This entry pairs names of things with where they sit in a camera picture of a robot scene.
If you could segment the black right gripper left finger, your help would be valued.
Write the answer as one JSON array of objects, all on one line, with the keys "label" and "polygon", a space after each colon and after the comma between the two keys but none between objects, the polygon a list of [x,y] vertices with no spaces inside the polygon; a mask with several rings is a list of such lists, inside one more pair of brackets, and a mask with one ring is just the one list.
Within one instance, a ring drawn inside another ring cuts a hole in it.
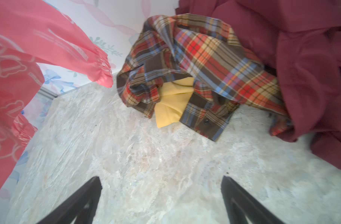
[{"label": "black right gripper left finger", "polygon": [[101,196],[98,176],[92,177],[56,209],[39,221],[40,224],[91,224]]}]

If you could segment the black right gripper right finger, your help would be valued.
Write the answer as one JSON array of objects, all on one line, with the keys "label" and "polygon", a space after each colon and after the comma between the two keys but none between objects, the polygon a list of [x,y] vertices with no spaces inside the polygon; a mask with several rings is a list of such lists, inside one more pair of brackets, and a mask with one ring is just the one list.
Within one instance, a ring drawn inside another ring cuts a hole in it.
[{"label": "black right gripper right finger", "polygon": [[222,178],[221,193],[231,224],[284,224],[229,176]]}]

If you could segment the pink printed cloth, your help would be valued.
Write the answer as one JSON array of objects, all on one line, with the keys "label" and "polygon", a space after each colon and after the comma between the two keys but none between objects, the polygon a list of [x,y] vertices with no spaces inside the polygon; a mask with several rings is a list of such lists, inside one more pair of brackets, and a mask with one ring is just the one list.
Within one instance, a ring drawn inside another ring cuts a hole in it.
[{"label": "pink printed cloth", "polygon": [[41,89],[40,63],[60,66],[107,88],[107,54],[44,1],[0,1],[0,189],[37,132],[22,110]]}]

